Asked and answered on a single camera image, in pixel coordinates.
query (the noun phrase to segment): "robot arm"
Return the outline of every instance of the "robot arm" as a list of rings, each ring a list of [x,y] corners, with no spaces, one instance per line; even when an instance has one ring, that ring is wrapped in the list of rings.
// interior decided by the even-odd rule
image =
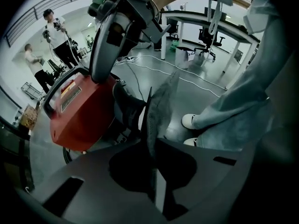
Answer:
[[[170,28],[158,24],[158,8],[151,0],[93,0],[88,13],[101,23],[90,63],[95,83],[105,82],[116,59],[138,42],[157,43]]]

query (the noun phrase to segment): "metal railing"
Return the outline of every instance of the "metal railing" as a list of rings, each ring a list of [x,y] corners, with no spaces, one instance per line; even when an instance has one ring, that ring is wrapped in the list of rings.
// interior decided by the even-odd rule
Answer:
[[[34,7],[25,12],[4,34],[9,47],[18,39],[18,37],[34,22],[43,17],[44,10],[52,10],[77,0],[43,0]]]

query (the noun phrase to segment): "shoe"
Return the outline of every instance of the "shoe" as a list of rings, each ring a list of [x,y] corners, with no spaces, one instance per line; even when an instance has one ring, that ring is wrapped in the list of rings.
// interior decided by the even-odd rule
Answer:
[[[196,147],[197,138],[191,138],[184,141],[184,144]]]
[[[182,117],[182,124],[183,124],[183,126],[186,127],[187,129],[196,129],[192,125],[192,120],[193,120],[194,116],[195,116],[195,114],[185,114]]]

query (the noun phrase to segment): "office chair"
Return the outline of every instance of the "office chair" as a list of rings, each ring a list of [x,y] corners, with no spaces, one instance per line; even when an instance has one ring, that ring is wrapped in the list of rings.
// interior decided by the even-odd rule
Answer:
[[[171,40],[178,40],[178,38],[175,38],[174,33],[178,33],[178,21],[173,19],[167,19],[167,25],[171,24],[171,27],[167,31],[169,33],[169,37],[171,37]]]
[[[198,39],[203,41],[203,43],[206,45],[205,48],[195,48],[195,49],[198,49],[198,50],[202,50],[199,54],[199,56],[202,55],[202,53],[204,52],[209,52],[209,49],[210,47],[212,46],[212,40],[213,40],[213,35],[209,34],[209,29],[208,28],[204,28],[204,29],[199,29],[199,36],[198,36]],[[214,46],[217,46],[217,47],[220,47],[222,46],[222,40],[225,39],[225,37],[221,36],[220,37],[220,42],[217,42],[217,33],[216,32],[216,37],[215,37],[215,41],[213,42],[213,45]],[[210,52],[210,55],[213,57],[213,62],[215,61],[216,59],[216,55],[215,53],[213,52]]]

